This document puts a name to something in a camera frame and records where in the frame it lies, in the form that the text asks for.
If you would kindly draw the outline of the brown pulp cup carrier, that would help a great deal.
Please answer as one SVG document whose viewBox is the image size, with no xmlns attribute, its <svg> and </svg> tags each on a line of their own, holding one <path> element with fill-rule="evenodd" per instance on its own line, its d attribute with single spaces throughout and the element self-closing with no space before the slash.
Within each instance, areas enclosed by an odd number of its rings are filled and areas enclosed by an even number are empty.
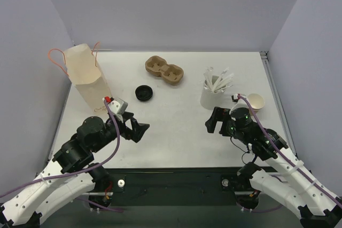
<svg viewBox="0 0 342 228">
<path fill-rule="evenodd" d="M 173 64 L 168 64 L 165 59 L 160 56 L 151 56 L 145 62 L 145 69 L 150 74 L 161 77 L 170 85 L 177 85 L 184 76 L 184 70 Z"/>
</svg>

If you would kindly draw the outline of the beige paper takeout bag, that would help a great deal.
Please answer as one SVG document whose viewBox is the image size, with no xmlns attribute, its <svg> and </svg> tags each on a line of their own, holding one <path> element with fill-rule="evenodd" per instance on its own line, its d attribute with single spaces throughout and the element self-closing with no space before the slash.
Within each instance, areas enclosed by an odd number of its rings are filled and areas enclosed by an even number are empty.
<svg viewBox="0 0 342 228">
<path fill-rule="evenodd" d="M 95 49 L 79 44 L 65 51 L 58 50 L 63 55 L 64 67 L 51 58 L 51 52 L 55 50 L 49 50 L 48 59 L 67 75 L 91 111 L 96 115 L 103 114 L 106 111 L 104 98 L 111 98 L 112 93 Z"/>
</svg>

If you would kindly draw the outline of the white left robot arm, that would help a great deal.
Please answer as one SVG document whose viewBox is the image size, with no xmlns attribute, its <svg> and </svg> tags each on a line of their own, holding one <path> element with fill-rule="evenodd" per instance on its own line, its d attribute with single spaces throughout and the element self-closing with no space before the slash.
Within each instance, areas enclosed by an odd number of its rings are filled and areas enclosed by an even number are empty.
<svg viewBox="0 0 342 228">
<path fill-rule="evenodd" d="M 1 206 L 4 227 L 39 226 L 48 214 L 79 195 L 105 190 L 109 174 L 94 162 L 94 153 L 120 138 L 137 143 L 149 127 L 130 112 L 123 114 L 123 120 L 113 114 L 106 122 L 97 116 L 85 119 L 39 175 Z"/>
</svg>

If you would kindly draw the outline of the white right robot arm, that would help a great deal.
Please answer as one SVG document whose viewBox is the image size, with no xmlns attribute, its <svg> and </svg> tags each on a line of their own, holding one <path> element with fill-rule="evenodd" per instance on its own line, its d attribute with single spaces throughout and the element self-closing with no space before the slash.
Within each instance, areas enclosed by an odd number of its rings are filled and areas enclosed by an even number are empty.
<svg viewBox="0 0 342 228">
<path fill-rule="evenodd" d="M 253 121 L 245 107 L 215 107 L 205 126 L 213 133 L 218 122 L 220 134 L 239 140 L 252 153 L 274 168 L 285 182 L 249 162 L 237 173 L 242 189 L 253 188 L 285 206 L 303 227 L 336 227 L 341 221 L 341 198 L 320 183 L 300 161 L 286 141 L 274 130 Z"/>
</svg>

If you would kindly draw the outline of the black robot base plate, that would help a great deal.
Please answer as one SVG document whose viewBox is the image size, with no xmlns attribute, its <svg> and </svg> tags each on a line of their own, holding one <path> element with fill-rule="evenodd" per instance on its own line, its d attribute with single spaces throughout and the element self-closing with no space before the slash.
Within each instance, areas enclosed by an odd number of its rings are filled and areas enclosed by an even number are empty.
<svg viewBox="0 0 342 228">
<path fill-rule="evenodd" d="M 239 167 L 108 169 L 89 200 L 106 207 L 234 206 L 255 209 L 259 193 Z"/>
</svg>

